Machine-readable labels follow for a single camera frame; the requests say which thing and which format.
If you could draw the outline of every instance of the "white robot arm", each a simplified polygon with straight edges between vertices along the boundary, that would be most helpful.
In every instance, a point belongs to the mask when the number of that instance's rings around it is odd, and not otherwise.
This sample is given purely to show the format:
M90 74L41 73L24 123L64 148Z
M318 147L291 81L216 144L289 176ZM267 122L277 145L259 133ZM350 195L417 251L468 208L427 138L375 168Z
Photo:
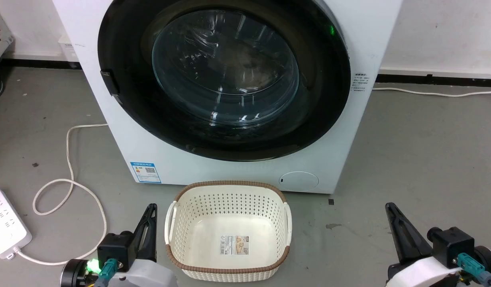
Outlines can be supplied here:
M170 269L157 264L157 204L148 205L134 232L108 233L98 259L71 259L60 287L178 287Z
M385 206L400 263L389 266L386 287L491 287L491 251L457 227L433 227L426 242L394 203Z

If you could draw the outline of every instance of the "electrical outlet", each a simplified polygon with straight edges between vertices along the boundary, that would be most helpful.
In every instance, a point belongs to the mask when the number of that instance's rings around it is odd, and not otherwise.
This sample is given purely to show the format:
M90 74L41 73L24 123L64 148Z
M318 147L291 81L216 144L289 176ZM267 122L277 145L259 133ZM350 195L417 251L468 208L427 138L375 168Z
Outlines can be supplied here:
M0 190L0 258L13 258L14 248L21 249L31 238L24 222Z

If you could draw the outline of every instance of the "energy label sticker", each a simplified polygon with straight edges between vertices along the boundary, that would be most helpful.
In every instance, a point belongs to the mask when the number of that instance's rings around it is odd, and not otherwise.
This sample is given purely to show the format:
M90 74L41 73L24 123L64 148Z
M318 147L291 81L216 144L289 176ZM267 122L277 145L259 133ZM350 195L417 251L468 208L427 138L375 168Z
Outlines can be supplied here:
M153 163L147 162L131 162L132 168L136 172L139 182L145 183L161 183L159 174Z

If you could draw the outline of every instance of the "black baseboard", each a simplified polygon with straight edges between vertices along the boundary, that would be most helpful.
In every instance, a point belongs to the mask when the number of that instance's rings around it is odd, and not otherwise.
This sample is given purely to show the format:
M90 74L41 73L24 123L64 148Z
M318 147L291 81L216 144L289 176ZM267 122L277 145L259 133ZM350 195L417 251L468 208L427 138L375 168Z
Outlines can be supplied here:
M0 66L2 67L30 67L40 69L70 69L80 70L79 62L66 61L47 61L47 60L22 60L22 59L3 59Z
M45 60L19 60L3 59L0 63L2 67L32 67L41 69L72 69L80 70L81 64L78 62L66 61L45 61ZM446 86L471 86L471 87L491 87L491 79L473 78L450 78L426 76L404 76L404 75L385 75L379 74L376 83L404 83L404 84L424 84L424 85L446 85Z
M446 86L491 87L491 79L450 78L426 76L404 76L379 74L375 83L404 83Z

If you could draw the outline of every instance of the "white power cord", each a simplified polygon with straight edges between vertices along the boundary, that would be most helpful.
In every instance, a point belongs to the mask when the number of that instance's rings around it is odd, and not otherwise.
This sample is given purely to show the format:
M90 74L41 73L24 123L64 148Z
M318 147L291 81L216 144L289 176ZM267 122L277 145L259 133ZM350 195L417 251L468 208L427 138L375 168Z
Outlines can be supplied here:
M438 93L438 92L416 92L398 88L373 88L374 91L400 91L400 92L408 92L415 94L424 94L428 96L447 96L449 98L460 98L462 96L473 96L475 94L491 94L491 91L483 91L483 92L470 92L470 93L462 93L462 94L446 94L446 93Z
M82 189L84 189L85 191L87 191L91 196L93 196L93 198L95 198L95 201L98 205L98 208L100 209L100 214L102 215L102 220L104 221L104 232L102 233L102 237L100 238L100 240L98 241L98 243L95 245L95 247L93 247L89 252L79 256L78 258L75 258L75 259L83 259L85 258L86 256L90 255L91 253L94 253L95 250L97 249L98 247L98 244L100 244L100 242L102 242L102 240L104 239L104 237L106 236L107 234L107 220L106 220L106 215L104 214L104 209L102 207L102 204L100 203L100 200L98 200L98 197L96 197L96 195L87 187L85 187L84 185L78 183L78 182L75 182L74 181L74 170L72 169L72 164L70 163L70 151L69 151L69 140L70 140L70 132L73 131L74 129L79 129L79 128L92 128L92 127L105 127L107 126L107 124L98 124L98 125L81 125L81 126L75 126L75 127L72 127L71 129L69 129L69 131L67 132L67 163L69 164L69 169L70 169L70 179L65 179L65 178L59 178L59 179L55 179L53 181L50 181L48 183L46 183L35 195L35 198L33 199L33 211L40 215L40 216L45 216L45 215L48 215L48 214L52 214L54 211L57 211L64 203L65 201L67 201L67 199L69 198L70 194L72 194L72 190L74 189L74 184L77 185L78 187L81 187ZM70 182L70 189L69 189L69 192L67 193L67 195L65 196L65 198L56 206L54 207L51 211L47 211L47 212L40 212L38 211L38 209L36 209L36 200L38 198L38 196L40 196L40 194L42 193L42 191L48 187L49 185L55 183L55 182L60 182L60 181L64 181L64 182ZM43 261L40 261L40 260L36 260L34 258L31 258L27 255L25 255L24 253L22 253L22 251L20 249L14 249L14 251L22 256L24 259L27 259L27 260L30 260L31 262L34 262L34 263L38 263L38 264L42 264L42 265L49 265L49 266L56 266L56 265L64 265L68 262L67 261L62 261L62 262L43 262Z

